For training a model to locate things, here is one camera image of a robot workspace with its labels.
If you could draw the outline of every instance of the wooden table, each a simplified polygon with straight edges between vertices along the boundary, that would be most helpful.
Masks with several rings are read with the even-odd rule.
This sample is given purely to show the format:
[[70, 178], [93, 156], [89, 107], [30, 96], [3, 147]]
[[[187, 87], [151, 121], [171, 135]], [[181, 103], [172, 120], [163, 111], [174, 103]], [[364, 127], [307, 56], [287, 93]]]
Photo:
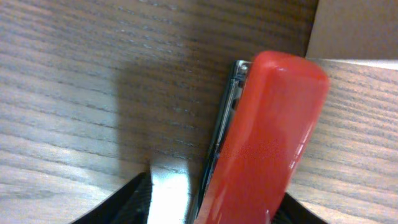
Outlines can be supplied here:
[[[0, 223], [70, 222], [149, 166], [150, 223], [183, 222], [228, 65], [304, 55], [316, 4], [1, 2]], [[397, 223], [398, 72], [315, 62], [331, 91], [289, 192], [331, 223]]]

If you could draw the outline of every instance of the red plastic stapler top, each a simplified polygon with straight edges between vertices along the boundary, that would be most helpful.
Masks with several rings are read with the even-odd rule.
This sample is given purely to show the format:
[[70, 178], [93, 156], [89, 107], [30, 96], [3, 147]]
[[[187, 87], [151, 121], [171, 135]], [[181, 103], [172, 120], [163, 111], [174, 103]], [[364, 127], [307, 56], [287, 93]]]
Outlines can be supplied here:
[[232, 73], [191, 215], [195, 223], [271, 223], [329, 81], [314, 63], [279, 52], [238, 61]]

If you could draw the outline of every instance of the wood grain surface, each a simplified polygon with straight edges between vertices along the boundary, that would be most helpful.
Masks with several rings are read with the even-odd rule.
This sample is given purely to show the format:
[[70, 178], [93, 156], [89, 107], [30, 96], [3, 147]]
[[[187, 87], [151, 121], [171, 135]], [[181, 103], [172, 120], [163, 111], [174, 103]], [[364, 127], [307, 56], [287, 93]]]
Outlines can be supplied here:
[[[0, 223], [70, 222], [149, 166], [151, 223], [182, 223], [228, 65], [304, 55], [316, 5], [1, 1]], [[316, 63], [332, 87], [289, 192], [330, 223], [397, 223], [398, 72]]]

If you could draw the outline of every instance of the black object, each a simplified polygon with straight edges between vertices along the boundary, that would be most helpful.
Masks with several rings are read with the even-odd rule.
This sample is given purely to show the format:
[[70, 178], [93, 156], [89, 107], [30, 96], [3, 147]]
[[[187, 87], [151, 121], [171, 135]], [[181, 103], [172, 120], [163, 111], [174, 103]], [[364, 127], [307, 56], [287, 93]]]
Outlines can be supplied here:
[[152, 195], [150, 172], [143, 172], [72, 224], [146, 224]]
[[275, 214], [272, 224], [326, 224], [288, 193]]

